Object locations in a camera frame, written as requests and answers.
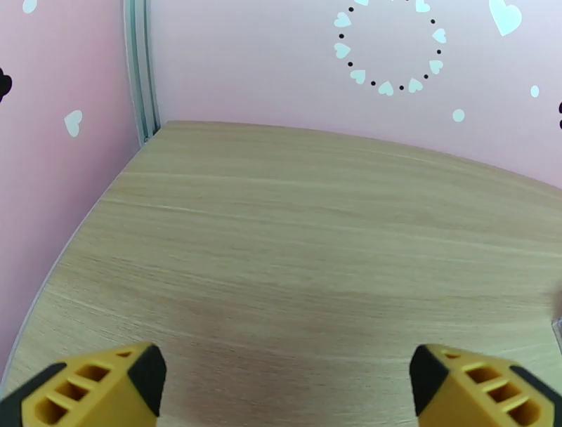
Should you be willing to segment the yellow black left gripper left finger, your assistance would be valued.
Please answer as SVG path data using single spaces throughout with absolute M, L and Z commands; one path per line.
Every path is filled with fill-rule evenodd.
M 156 426 L 165 381 L 153 343 L 66 357 L 1 399 L 1 425 Z

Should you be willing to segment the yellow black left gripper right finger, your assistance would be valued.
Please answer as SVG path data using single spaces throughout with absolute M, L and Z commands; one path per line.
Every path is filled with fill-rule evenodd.
M 422 344 L 409 373 L 419 426 L 561 425 L 561 395 L 513 360 Z

